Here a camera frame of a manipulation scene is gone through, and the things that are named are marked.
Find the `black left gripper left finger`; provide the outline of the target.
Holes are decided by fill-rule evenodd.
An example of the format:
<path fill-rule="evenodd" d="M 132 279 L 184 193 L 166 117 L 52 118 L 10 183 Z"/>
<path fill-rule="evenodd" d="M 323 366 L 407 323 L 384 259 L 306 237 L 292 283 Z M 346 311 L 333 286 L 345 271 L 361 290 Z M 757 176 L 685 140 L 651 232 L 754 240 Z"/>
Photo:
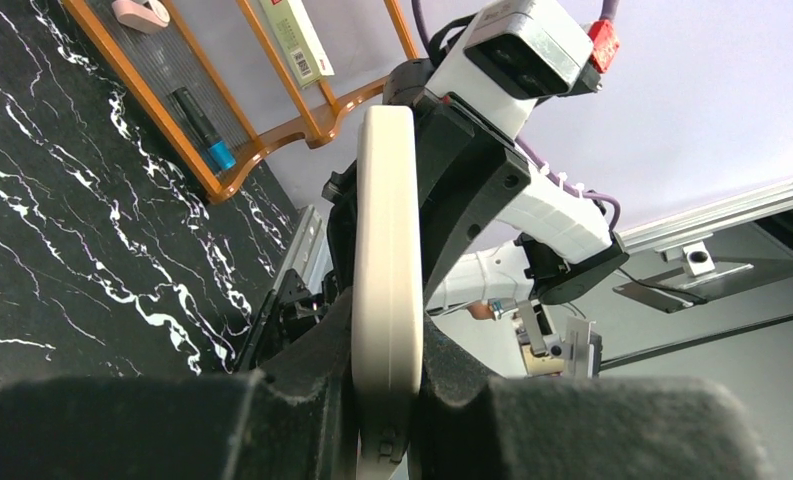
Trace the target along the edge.
<path fill-rule="evenodd" d="M 261 368 L 0 392 L 0 479 L 350 479 L 352 295 Z"/>

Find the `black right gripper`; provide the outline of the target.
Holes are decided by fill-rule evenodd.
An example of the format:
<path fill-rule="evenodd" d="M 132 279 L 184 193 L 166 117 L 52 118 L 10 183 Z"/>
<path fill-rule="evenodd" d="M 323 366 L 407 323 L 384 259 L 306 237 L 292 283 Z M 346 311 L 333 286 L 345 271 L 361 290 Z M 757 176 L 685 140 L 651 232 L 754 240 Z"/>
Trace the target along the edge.
<path fill-rule="evenodd" d="M 460 97 L 417 95 L 415 127 L 424 295 L 530 183 L 514 143 Z"/>

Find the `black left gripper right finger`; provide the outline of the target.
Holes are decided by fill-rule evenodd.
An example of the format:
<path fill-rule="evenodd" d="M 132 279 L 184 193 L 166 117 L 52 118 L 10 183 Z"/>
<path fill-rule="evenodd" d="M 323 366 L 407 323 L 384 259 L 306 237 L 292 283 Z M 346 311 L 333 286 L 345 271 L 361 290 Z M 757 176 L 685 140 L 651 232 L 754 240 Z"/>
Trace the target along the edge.
<path fill-rule="evenodd" d="M 505 378 L 433 322 L 410 449 L 421 479 L 770 479 L 737 399 L 693 378 Z"/>

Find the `beige phone case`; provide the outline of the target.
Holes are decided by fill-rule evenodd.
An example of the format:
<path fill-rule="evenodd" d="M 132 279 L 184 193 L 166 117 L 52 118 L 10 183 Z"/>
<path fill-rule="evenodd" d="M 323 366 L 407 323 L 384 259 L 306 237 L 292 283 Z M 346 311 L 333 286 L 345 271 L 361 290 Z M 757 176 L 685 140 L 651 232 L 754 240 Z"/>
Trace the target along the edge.
<path fill-rule="evenodd" d="M 388 479 L 409 444 L 423 355 L 415 133 L 406 106 L 373 106 L 361 126 L 352 300 L 356 476 Z"/>

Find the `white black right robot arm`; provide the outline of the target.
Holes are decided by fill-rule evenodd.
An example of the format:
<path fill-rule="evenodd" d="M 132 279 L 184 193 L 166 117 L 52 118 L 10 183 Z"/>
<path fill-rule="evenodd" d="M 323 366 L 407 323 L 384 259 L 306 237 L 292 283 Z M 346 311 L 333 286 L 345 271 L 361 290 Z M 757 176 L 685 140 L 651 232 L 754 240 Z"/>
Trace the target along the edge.
<path fill-rule="evenodd" d="M 387 78 L 383 98 L 387 105 L 414 106 L 421 87 L 431 78 L 432 62 L 403 62 Z M 443 132 L 452 105 L 423 113 L 415 127 L 417 160 L 421 147 L 432 146 L 432 133 Z M 546 305 L 571 302 L 592 289 L 629 257 L 604 218 L 597 200 L 582 194 L 563 193 L 534 164 L 530 183 L 495 220 L 520 230 L 520 235 L 500 246 L 462 255 L 445 278 L 437 282 L 426 303 L 431 314 L 491 301 L 539 301 Z M 345 172 L 332 172 L 323 198 L 333 204 L 328 242 L 332 277 L 338 293 L 352 285 L 356 238 L 356 162 Z"/>

